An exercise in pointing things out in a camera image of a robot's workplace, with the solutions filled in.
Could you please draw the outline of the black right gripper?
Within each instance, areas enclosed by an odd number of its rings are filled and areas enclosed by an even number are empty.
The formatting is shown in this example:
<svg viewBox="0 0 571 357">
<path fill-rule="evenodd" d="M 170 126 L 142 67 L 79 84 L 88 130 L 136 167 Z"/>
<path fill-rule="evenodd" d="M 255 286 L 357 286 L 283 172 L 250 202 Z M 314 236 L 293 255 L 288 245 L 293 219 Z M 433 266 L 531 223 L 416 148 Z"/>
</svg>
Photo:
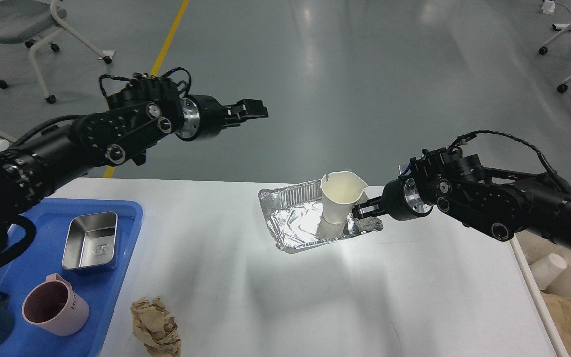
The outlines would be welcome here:
<svg viewBox="0 0 571 357">
<path fill-rule="evenodd" d="M 430 215 L 433 206 L 425 203 L 419 196 L 414 179 L 404 178 L 387 183 L 381 198 L 371 198 L 358 203 L 352 210 L 358 220 L 388 214 L 397 221 L 410 221 Z"/>
</svg>

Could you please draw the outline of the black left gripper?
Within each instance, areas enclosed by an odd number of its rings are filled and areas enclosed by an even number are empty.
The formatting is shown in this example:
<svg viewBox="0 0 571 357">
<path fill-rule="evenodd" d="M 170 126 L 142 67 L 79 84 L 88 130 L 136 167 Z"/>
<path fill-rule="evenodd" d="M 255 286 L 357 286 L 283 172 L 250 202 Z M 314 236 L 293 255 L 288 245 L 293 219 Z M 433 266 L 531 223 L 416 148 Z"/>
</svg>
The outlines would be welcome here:
<svg viewBox="0 0 571 357">
<path fill-rule="evenodd" d="M 180 99 L 180 104 L 183 122 L 176 136 L 185 142 L 214 137 L 224 124 L 226 128 L 238 128 L 248 120 L 268 117 L 267 107 L 256 99 L 223 106 L 208 95 L 187 95 Z"/>
</svg>

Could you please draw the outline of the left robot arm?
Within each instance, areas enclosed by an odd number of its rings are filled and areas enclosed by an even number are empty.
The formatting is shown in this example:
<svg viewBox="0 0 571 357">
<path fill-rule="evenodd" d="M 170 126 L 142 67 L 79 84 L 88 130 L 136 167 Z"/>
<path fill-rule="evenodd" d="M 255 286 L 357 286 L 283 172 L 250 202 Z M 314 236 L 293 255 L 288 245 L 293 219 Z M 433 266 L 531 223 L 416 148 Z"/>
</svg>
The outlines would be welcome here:
<svg viewBox="0 0 571 357">
<path fill-rule="evenodd" d="M 23 213 L 89 170 L 127 161 L 142 165 L 147 149 L 166 136 L 202 140 L 268 116 L 261 100 L 222 105 L 214 97 L 191 94 L 191 78 L 171 79 L 179 71 L 130 78 L 101 75 L 100 83 L 125 82 L 113 95 L 100 87 L 107 111 L 48 120 L 0 152 L 0 268 L 34 241 L 36 228 Z"/>
</svg>

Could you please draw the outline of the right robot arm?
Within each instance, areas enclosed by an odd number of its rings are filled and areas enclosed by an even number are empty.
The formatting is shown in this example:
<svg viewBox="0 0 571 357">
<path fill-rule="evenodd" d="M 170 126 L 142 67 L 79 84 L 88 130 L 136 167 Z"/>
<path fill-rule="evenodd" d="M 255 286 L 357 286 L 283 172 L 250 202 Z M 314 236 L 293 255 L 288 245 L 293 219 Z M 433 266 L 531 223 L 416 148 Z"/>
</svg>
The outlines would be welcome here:
<svg viewBox="0 0 571 357">
<path fill-rule="evenodd" d="M 397 221 L 426 217 L 433 208 L 498 241 L 528 230 L 571 251 L 571 186 L 528 141 L 503 137 L 532 149 L 544 171 L 539 174 L 486 167 L 462 146 L 479 131 L 411 158 L 381 196 L 355 205 L 356 219 L 389 215 Z"/>
</svg>

